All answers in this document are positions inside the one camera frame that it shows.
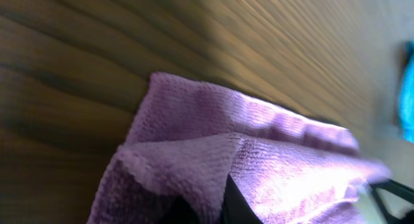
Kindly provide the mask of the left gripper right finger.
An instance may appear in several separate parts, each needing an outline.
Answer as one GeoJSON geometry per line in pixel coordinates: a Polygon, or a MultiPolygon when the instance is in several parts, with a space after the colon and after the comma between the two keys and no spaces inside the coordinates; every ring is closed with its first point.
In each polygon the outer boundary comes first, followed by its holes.
{"type": "Polygon", "coordinates": [[[370,184],[370,196],[387,224],[413,224],[413,188],[394,180],[370,184]]]}

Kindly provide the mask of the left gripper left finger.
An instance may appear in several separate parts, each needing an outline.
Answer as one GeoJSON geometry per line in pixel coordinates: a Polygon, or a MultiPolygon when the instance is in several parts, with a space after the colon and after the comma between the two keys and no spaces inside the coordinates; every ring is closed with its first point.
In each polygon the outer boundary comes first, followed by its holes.
{"type": "MultiPolygon", "coordinates": [[[[228,175],[224,191],[223,204],[217,223],[219,224],[262,224],[228,175]]],[[[178,197],[160,220],[160,224],[201,224],[200,217],[187,201],[178,197]]]]}

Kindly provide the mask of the purple microfiber cloth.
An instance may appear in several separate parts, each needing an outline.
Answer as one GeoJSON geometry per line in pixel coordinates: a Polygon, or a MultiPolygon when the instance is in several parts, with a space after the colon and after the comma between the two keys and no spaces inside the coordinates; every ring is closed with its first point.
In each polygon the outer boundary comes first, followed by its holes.
{"type": "Polygon", "coordinates": [[[351,132],[207,82],[151,75],[108,164],[89,223],[158,223],[183,199],[201,223],[224,214],[226,182],[263,223],[361,223],[354,203],[389,179],[351,132]]]}

